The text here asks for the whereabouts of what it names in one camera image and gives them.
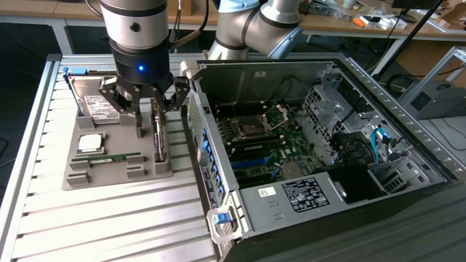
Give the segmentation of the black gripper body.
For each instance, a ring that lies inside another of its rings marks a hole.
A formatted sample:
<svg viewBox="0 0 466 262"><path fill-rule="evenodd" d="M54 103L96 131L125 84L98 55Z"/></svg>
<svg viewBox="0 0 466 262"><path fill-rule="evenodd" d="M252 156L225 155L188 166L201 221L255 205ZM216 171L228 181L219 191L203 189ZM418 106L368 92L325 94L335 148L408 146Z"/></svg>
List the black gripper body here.
<svg viewBox="0 0 466 262"><path fill-rule="evenodd" d="M160 92L173 84L169 71L169 42L164 40L148 49L129 49L109 41L117 71L117 83L128 90L137 86L140 97L153 96L152 88Z"/></svg>

